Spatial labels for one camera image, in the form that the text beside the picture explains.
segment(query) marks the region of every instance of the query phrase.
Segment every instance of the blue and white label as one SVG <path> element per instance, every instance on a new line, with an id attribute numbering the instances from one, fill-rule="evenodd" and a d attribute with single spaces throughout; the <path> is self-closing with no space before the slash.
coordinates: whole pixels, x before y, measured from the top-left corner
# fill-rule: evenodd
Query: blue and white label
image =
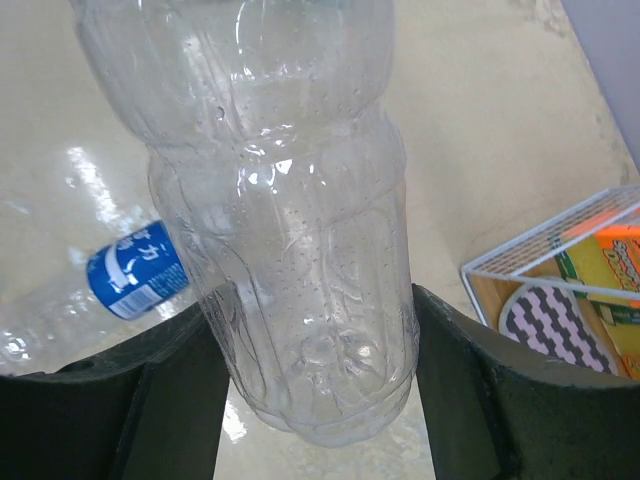
<path id="1" fill-rule="evenodd" d="M 162 222 L 100 250 L 87 263 L 87 277 L 98 300 L 124 320 L 139 318 L 189 285 Z"/>

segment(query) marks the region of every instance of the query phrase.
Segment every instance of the water bottle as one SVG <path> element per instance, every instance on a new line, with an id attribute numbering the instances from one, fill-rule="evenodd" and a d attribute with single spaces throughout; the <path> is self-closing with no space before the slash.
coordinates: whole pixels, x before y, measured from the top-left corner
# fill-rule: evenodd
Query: water bottle
<path id="1" fill-rule="evenodd" d="M 392 0 L 72 4 L 238 390 L 318 445 L 378 433 L 418 351 Z"/>
<path id="2" fill-rule="evenodd" d="M 192 303 L 188 291 L 174 298 L 187 286 L 162 223 L 153 223 L 97 252 L 86 271 L 0 306 L 0 375 L 54 372 L 141 333 Z"/>

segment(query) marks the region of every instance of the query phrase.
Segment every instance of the clear plastic bottle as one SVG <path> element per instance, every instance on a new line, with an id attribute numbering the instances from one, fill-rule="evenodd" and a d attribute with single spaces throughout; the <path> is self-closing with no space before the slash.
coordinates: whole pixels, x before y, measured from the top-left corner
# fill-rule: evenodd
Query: clear plastic bottle
<path id="1" fill-rule="evenodd" d="M 392 0 L 72 3 L 239 391 L 312 443 L 375 435 L 418 350 Z"/>
<path id="2" fill-rule="evenodd" d="M 0 375 L 54 372 L 141 333 L 195 301 L 174 297 L 187 285 L 164 227 L 149 225 L 100 250 L 86 272 L 0 306 Z"/>

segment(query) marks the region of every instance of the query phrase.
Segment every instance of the beige surface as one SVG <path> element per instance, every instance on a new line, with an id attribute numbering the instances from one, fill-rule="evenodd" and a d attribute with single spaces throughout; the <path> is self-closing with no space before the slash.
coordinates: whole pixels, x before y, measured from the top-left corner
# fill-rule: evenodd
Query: beige surface
<path id="1" fill-rule="evenodd" d="M 558 0 L 397 5 L 387 103 L 410 158 L 413 277 L 470 312 L 462 262 L 637 177 Z M 102 99 L 66 1 L 2 2 L 0 40 L 10 300 L 154 213 L 145 150 Z M 417 390 L 386 432 L 336 451 L 263 426 L 233 390 L 216 478 L 428 479 L 431 468 Z"/>

